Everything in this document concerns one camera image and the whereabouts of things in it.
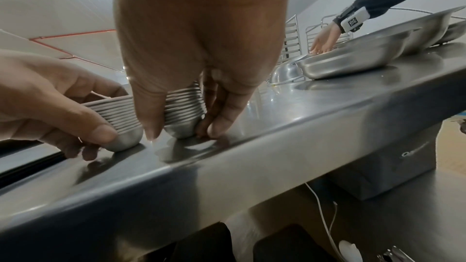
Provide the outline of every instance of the stacked stainless steel bowl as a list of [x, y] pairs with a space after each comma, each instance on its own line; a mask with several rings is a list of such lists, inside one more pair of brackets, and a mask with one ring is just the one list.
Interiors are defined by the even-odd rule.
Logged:
[[194, 82], [189, 87], [171, 91], [166, 96], [164, 129], [178, 139], [191, 137], [205, 113], [199, 83]]
[[113, 152], [137, 145], [144, 134], [136, 118], [133, 96], [106, 98], [83, 104], [101, 115], [118, 132], [118, 137], [102, 147]]

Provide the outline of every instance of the kitchen counter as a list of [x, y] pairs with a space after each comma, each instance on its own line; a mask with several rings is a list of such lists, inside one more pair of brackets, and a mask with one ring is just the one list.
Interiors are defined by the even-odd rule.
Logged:
[[464, 109], [462, 43], [358, 75], [261, 85], [217, 141], [163, 133], [3, 188], [2, 257], [127, 261]]

